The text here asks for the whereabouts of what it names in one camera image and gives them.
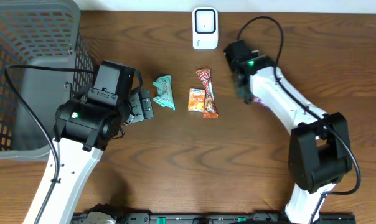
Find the green led light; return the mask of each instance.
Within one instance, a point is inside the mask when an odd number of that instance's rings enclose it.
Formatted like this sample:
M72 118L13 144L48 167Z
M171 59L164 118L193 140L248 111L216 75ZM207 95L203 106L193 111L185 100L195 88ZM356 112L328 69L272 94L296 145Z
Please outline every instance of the green led light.
M73 112L72 115L71 115L72 118L78 118L78 113L76 112Z
M166 224L166 218L164 217L157 218L157 224Z

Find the candy bar wrapper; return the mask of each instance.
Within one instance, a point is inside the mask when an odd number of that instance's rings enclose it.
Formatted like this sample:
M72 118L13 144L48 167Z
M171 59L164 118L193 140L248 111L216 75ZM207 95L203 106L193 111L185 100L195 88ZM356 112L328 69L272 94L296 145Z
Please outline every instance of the candy bar wrapper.
M196 74L205 86L205 105L203 111L203 118L219 118L217 108L214 103L214 95L212 89L212 79L210 77L210 69L204 68L196 70Z
M203 113L205 105L205 90L189 89L188 110Z

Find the wooden table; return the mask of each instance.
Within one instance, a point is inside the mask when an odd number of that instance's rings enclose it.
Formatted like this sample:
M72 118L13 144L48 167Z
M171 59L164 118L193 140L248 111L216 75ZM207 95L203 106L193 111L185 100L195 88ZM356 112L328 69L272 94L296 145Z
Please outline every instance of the wooden table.
M192 48L188 12L82 12L80 32L97 62L121 62L152 82L172 75L176 110L153 103L155 118L128 126L110 142L84 188L77 212L97 203L154 213L282 210L293 181L289 135L262 105L235 96L222 50L255 13L220 13L219 46ZM349 122L352 150L362 168L360 190L329 196L323 212L353 212L376 223L376 15L270 14L281 22L285 45L280 68L320 108ZM242 38L275 58L280 35L269 21ZM188 112L189 88L202 88L195 70L212 69L219 119ZM23 221L44 172L44 162L0 161L0 223ZM336 187L355 184L351 172Z

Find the laundry basket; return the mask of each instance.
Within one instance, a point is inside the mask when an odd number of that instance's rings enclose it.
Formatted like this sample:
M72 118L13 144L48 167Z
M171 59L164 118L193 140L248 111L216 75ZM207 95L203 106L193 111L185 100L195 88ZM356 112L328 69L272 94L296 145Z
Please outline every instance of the laundry basket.
M80 10L72 0L0 0L0 159L46 159L49 145L9 89L12 64L93 70L78 32ZM11 80L50 134L57 108L82 86L88 73L10 68Z

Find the basket mesh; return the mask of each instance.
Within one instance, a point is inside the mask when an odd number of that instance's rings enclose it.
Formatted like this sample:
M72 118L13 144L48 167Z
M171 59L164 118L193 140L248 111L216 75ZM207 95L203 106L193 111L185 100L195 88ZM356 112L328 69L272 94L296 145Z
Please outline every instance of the basket mesh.
M71 39L77 38L75 68L93 70L82 37L80 34L71 36L72 27L73 18L67 11L0 12L0 151L11 149L12 127L18 109L18 101L3 75L6 65L27 64L36 57L71 55ZM13 68L9 75L20 91L23 70ZM72 94L92 81L92 74L75 73Z

